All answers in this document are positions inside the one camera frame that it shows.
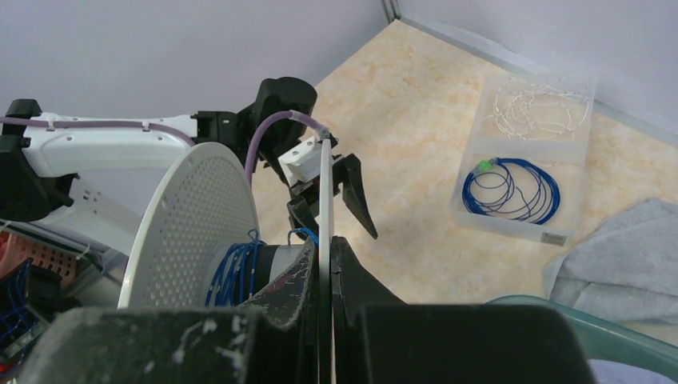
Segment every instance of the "barcode label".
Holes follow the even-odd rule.
[[[559,234],[550,234],[548,232],[541,233],[541,242],[545,242],[546,244],[553,244],[554,246],[564,246],[566,241],[568,241],[567,236],[562,236]]]

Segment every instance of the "white wall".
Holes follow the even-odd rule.
[[[264,78],[318,83],[384,27],[378,0],[4,0],[0,110],[36,98],[74,116],[238,111]],[[143,211],[161,176],[91,178]]]
[[[530,71],[596,74],[596,99],[678,135],[678,2],[400,0],[403,18]]]

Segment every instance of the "beige table surface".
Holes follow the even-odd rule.
[[[335,234],[406,302],[544,297],[541,271],[565,249],[458,226],[449,210],[483,79],[503,70],[394,22],[317,87],[313,116],[362,161],[373,240],[335,200]],[[642,198],[678,202],[678,150],[595,114],[583,220],[575,242]],[[286,242],[289,195],[270,170],[254,175],[261,234]],[[678,328],[633,326],[678,343]]]

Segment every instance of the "clear plastic tray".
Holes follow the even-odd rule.
[[[671,344],[534,296],[504,296],[488,304],[551,307],[572,326],[587,358],[637,366],[678,382],[678,348]]]
[[[450,202],[455,221],[478,230],[566,245],[580,221],[594,90],[594,79],[583,75],[518,78],[502,74],[487,78]],[[555,215],[537,225],[509,220],[511,214],[491,217],[469,213],[461,198],[464,180],[481,161],[491,158],[521,158],[550,174],[561,196]],[[526,197],[534,195],[536,183],[531,174],[512,170],[512,176]],[[487,175],[490,184],[494,183],[492,177]],[[481,200],[494,201],[505,191],[503,188],[472,186],[472,192]],[[523,205],[515,193],[505,208]]]

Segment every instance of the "orange basket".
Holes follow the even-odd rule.
[[[14,270],[26,259],[32,264],[61,275],[61,288],[66,288],[75,279],[75,257],[53,250],[39,242],[10,234],[0,233],[0,278]]]

